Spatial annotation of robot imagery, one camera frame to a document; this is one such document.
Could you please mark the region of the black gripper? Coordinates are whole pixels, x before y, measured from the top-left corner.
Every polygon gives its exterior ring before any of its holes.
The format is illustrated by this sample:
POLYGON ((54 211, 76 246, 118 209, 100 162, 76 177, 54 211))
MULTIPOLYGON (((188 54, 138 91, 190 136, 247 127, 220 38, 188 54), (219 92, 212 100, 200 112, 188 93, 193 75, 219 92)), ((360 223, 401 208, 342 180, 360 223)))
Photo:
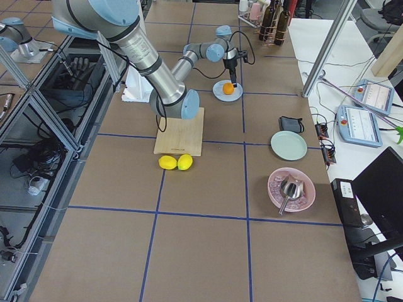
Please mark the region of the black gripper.
POLYGON ((231 59, 223 59, 224 67, 229 70, 230 80, 234 88, 237 87, 237 76, 236 76, 236 67, 237 67, 237 59, 235 57, 231 59))

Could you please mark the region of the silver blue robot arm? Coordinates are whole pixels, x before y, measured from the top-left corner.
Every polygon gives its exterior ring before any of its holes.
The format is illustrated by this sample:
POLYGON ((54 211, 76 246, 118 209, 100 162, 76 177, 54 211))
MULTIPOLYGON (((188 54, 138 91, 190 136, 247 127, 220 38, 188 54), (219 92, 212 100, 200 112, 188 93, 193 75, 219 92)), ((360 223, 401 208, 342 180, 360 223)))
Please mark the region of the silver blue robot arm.
POLYGON ((67 35, 95 40, 101 33, 117 44, 139 74, 152 85, 149 102, 161 117, 192 119, 200 104, 198 93, 188 89, 184 79, 200 59, 222 60, 232 85, 237 84, 237 50, 231 30, 220 26, 212 42, 191 43, 169 69, 140 27, 138 1, 53 1, 54 28, 67 35))

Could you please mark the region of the second robot base floor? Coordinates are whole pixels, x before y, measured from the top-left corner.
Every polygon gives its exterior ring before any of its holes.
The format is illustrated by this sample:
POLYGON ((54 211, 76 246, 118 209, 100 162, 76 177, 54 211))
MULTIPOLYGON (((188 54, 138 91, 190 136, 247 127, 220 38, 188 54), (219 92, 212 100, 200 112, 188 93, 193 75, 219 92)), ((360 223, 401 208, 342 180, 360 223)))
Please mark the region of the second robot base floor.
POLYGON ((35 40, 20 18, 1 20, 1 46, 17 63, 39 64, 47 54, 47 47, 35 40))

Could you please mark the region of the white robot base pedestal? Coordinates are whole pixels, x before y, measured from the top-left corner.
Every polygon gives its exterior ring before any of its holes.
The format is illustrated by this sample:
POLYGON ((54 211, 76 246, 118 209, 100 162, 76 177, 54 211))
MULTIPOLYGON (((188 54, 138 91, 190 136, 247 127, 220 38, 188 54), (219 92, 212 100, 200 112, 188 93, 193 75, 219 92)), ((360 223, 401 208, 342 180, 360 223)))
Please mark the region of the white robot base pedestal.
POLYGON ((148 103, 153 87, 134 67, 129 67, 122 94, 123 102, 148 103))

